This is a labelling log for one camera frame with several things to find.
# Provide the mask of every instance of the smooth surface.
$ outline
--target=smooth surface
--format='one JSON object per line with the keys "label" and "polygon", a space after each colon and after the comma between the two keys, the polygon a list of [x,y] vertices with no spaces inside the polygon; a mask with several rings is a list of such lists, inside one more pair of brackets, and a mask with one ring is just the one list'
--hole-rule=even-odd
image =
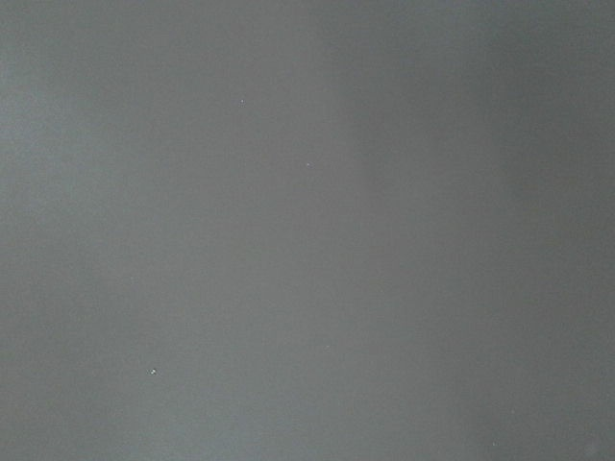
{"label": "smooth surface", "polygon": [[613,16],[1,1],[0,457],[613,459]]}

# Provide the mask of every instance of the plain gray background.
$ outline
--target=plain gray background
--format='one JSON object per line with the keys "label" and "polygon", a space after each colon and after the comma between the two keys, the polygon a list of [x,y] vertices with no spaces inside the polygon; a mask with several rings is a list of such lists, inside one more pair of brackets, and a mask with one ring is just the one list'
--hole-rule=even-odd
{"label": "plain gray background", "polygon": [[614,25],[1,0],[0,457],[613,459]]}

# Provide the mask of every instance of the gray backdrop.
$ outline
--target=gray backdrop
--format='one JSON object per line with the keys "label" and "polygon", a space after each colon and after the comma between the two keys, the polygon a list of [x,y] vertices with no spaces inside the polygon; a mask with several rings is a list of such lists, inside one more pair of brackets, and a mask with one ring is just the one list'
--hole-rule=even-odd
{"label": "gray backdrop", "polygon": [[0,0],[0,457],[613,459],[614,24]]}

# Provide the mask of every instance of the gray wall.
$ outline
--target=gray wall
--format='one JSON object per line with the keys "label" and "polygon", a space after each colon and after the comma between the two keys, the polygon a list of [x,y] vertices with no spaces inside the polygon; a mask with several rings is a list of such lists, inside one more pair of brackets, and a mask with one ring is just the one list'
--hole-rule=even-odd
{"label": "gray wall", "polygon": [[3,459],[612,459],[614,14],[0,2]]}

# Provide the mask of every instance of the gray surface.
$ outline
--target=gray surface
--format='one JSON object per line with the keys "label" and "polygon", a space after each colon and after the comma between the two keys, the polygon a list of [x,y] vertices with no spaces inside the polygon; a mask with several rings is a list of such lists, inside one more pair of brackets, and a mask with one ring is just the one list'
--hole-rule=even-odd
{"label": "gray surface", "polygon": [[613,16],[1,1],[0,457],[613,459]]}

